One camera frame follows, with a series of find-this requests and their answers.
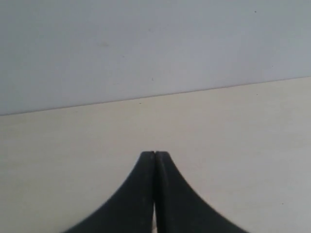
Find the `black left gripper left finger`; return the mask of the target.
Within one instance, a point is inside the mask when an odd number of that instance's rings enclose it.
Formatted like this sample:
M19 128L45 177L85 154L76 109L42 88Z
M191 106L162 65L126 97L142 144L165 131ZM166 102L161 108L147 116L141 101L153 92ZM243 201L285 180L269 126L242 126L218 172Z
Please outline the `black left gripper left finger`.
M118 190L68 233L151 233L155 153L142 152Z

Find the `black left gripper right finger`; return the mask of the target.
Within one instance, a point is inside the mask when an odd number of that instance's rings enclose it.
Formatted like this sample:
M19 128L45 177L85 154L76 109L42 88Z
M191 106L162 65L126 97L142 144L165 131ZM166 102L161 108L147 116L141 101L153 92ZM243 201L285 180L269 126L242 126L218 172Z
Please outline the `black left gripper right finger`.
M170 154L155 153L155 216L159 233L244 233L187 183Z

